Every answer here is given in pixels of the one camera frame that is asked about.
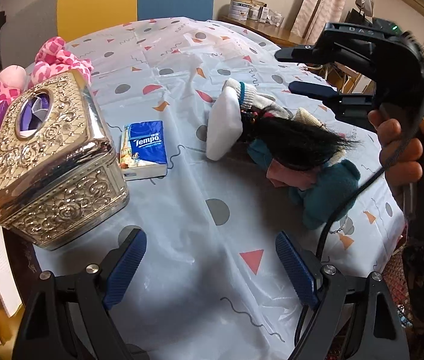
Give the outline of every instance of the black hair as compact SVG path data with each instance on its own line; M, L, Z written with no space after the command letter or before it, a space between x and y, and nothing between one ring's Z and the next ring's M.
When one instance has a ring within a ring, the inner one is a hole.
M284 167L301 171L319 167L355 143L319 126L264 116L266 112L267 109L260 113L242 111L240 140L248 143L262 140L272 157Z

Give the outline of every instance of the gold tissue box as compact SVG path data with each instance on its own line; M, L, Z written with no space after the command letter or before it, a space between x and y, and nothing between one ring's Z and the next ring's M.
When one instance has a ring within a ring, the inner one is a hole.
M48 96L47 114L24 133L22 111L37 95ZM128 202L114 144L77 70L12 102L0 129L0 225L53 250Z

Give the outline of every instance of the blue packaging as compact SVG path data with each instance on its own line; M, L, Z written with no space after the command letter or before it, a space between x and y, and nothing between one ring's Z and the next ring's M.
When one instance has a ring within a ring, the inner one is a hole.
M161 120L124 126L119 165L127 181L167 174L167 154Z

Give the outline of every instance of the blue band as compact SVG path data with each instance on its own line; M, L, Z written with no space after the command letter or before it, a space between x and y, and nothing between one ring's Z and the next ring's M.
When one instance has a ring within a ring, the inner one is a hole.
M240 84L240 97L239 97L239 105L242 105L245 97L245 84L241 81Z

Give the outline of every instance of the gray panel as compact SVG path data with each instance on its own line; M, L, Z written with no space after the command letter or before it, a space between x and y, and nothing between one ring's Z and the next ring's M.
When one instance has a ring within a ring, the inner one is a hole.
M27 67L44 42L57 36L57 0L36 0L15 16L7 16L0 30L0 60Z

